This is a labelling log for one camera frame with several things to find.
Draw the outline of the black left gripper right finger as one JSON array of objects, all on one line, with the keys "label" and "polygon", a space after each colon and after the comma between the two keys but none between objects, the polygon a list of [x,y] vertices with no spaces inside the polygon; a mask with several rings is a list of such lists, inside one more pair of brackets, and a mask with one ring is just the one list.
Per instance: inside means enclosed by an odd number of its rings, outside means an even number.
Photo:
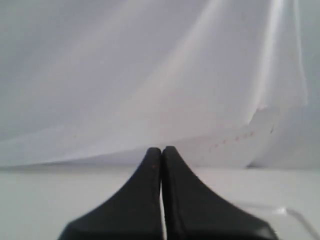
[{"label": "black left gripper right finger", "polygon": [[268,222],[205,185],[174,146],[162,152],[162,201],[169,240],[276,240]]}]

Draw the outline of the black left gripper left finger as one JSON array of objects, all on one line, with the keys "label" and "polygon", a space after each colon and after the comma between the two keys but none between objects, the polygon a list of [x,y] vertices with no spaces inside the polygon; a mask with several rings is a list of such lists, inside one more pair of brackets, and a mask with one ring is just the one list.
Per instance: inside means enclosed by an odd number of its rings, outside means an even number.
[{"label": "black left gripper left finger", "polygon": [[71,221],[61,240],[161,240],[161,159],[151,147],[130,179],[107,201]]}]

